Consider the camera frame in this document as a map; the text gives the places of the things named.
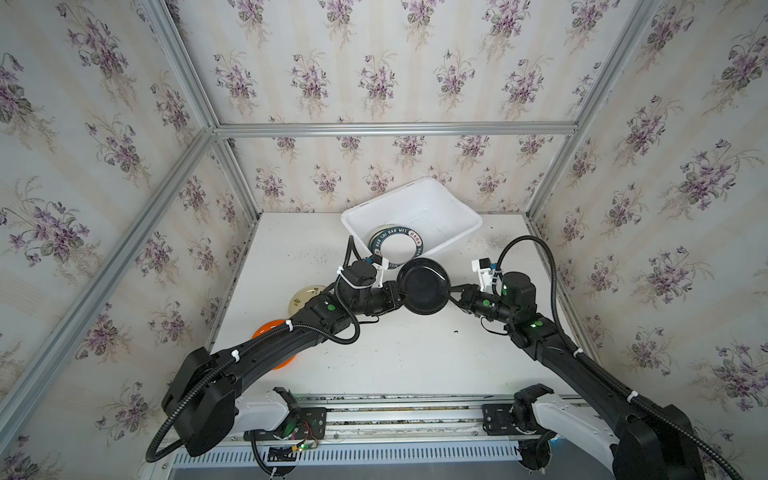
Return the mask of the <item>black glossy plate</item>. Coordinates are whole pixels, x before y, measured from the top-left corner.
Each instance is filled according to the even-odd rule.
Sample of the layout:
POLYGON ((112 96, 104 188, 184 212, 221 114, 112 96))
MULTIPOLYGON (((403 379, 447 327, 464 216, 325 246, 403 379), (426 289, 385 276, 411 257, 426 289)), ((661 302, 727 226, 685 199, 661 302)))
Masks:
POLYGON ((405 263, 397 276, 402 306, 417 315, 438 313, 449 301, 451 281, 446 270, 429 258, 405 263))

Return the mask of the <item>green Hao Wei plate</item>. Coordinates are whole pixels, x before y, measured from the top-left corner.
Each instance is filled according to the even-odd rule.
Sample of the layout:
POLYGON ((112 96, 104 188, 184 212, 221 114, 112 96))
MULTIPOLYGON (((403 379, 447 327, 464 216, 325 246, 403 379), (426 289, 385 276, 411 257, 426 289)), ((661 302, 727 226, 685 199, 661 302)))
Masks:
POLYGON ((397 269, 424 252, 422 236, 413 228, 399 225, 385 225, 369 238, 367 248, 386 259, 389 269, 397 269))

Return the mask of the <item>beige plate with calligraphy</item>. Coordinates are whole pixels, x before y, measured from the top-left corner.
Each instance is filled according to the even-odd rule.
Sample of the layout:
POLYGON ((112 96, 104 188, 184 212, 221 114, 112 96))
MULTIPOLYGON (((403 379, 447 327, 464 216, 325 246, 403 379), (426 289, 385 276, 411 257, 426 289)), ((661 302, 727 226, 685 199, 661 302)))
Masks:
POLYGON ((291 298, 288 305, 288 316, 294 316, 312 298, 319 295, 325 289, 324 285, 308 285, 299 289, 291 298))

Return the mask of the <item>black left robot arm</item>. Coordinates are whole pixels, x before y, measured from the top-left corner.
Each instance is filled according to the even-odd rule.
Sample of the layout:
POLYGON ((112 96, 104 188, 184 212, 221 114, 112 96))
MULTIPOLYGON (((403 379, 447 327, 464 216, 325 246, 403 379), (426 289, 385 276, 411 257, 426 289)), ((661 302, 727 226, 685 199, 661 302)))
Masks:
POLYGON ((351 345, 361 334, 360 315, 399 309, 406 297, 403 281, 380 282, 382 266, 377 255, 346 259, 332 284, 278 326, 216 353, 204 347, 189 353, 161 402, 167 419, 145 460, 155 463, 181 447, 194 456, 209 451, 233 428, 236 400, 266 373, 326 341, 351 345))

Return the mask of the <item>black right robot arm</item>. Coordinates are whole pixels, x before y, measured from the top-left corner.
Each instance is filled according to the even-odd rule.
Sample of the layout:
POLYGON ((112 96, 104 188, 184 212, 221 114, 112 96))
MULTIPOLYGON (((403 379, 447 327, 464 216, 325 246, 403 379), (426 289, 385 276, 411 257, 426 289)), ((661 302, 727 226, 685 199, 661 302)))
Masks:
POLYGON ((480 319, 499 321, 514 345, 554 372, 596 412, 595 417, 568 413, 547 420, 554 391, 536 384, 518 391, 510 407, 513 425, 522 432, 553 432, 567 438, 606 466, 617 479, 703 479, 708 457, 731 479, 740 472, 726 457, 695 434, 689 418, 673 405, 661 407, 625 385, 593 360, 565 333, 557 316, 539 313, 536 287, 522 272, 501 270, 483 259, 490 292, 476 284, 451 287, 455 305, 480 319))

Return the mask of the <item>white plastic bin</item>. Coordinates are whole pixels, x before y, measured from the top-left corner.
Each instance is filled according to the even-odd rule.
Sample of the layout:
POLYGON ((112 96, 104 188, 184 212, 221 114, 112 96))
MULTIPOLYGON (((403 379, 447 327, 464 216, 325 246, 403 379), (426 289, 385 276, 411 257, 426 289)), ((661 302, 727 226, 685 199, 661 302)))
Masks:
POLYGON ((413 228, 429 256, 479 229, 482 219, 438 180, 424 177, 347 209, 341 222, 356 242, 367 248, 370 236, 385 225, 413 228))

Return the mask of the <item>orange plate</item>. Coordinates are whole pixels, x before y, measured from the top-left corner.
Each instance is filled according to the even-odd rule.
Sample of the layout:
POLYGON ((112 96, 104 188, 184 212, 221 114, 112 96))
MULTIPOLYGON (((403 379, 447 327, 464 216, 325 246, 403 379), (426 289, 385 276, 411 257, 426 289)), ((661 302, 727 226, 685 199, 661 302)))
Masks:
MULTIPOLYGON (((273 321, 270 321, 270 322, 267 322, 267 323, 263 324, 262 326, 260 326, 253 333, 252 339, 259 338, 259 337, 265 335, 266 333, 269 333, 270 331, 280 327, 281 325, 284 325, 285 322, 286 322, 286 320, 282 319, 282 320, 273 320, 273 321)), ((287 360, 285 360, 284 362, 282 362, 278 366, 274 367, 273 370, 276 371, 276 370, 283 369, 284 367, 286 367, 290 363, 292 363, 295 360, 295 358, 296 358, 296 356, 291 356, 290 358, 288 358, 287 360)))

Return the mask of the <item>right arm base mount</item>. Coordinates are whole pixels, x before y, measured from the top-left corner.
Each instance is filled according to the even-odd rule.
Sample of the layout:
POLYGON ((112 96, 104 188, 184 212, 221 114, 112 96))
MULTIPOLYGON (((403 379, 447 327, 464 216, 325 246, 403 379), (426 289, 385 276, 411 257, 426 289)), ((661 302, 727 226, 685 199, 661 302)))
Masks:
POLYGON ((481 406, 482 428, 488 436, 509 436, 513 433, 533 436, 518 442, 518 462, 531 472, 544 472, 551 460, 550 442, 557 433, 541 426, 535 418, 536 401, 554 390, 535 384, 518 391, 511 403, 486 403, 481 406))

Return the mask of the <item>aluminium rail base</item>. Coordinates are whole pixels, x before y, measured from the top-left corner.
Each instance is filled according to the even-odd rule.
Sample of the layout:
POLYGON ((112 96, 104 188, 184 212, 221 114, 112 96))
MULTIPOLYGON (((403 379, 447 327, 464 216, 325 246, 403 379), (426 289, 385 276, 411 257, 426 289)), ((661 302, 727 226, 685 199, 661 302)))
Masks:
POLYGON ((582 399, 546 394, 534 404, 535 430, 511 420, 512 401, 499 397, 425 398, 417 402, 307 400, 291 432, 248 433, 244 426, 206 453, 179 449, 165 469, 264 466, 368 466, 454 462, 519 463, 541 470, 554 446, 569 441, 605 468, 618 437, 582 399))

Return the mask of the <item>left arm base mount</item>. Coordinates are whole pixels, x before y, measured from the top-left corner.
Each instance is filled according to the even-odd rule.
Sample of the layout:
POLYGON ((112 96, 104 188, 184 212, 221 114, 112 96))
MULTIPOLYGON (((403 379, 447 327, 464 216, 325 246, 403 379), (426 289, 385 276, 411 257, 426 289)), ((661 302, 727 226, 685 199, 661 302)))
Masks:
POLYGON ((269 479, 284 479, 295 469, 291 462, 325 438, 327 416, 327 408, 302 407, 289 390, 275 387, 246 404, 239 426, 259 468, 269 479))

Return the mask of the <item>aluminium frame post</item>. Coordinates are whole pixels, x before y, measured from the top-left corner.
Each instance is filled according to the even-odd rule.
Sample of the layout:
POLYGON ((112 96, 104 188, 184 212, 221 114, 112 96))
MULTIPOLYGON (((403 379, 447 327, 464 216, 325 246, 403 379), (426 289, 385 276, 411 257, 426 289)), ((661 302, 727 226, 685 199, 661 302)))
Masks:
POLYGON ((248 184, 244 170, 229 141, 231 135, 226 125, 214 126, 211 138, 214 155, 218 159, 230 186, 233 188, 241 208, 248 218, 248 222, 257 222, 261 218, 261 212, 248 184))

